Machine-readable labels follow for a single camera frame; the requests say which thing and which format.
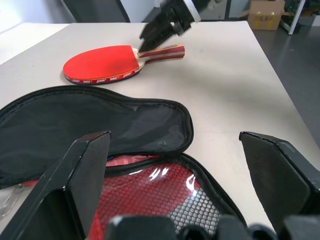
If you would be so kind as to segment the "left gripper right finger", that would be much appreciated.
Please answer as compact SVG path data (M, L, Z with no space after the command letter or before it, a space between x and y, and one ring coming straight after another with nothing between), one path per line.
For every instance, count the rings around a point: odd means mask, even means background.
M320 172L290 142L243 131L239 134L250 178L276 233L291 215L319 215Z

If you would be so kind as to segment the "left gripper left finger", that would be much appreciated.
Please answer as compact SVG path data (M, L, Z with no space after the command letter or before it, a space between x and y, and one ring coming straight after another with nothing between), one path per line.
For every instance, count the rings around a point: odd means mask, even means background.
M2 231L2 240L84 240L96 213L110 131L77 139L39 179Z

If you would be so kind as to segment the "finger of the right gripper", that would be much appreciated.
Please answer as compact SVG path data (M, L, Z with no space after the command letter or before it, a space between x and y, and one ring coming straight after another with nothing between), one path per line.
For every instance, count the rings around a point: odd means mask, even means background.
M153 50L173 35L179 35L180 32L179 21L150 22L146 25L146 49Z
M139 39L139 50L154 50L173 36L173 8L162 7L151 11L149 22L144 26Z

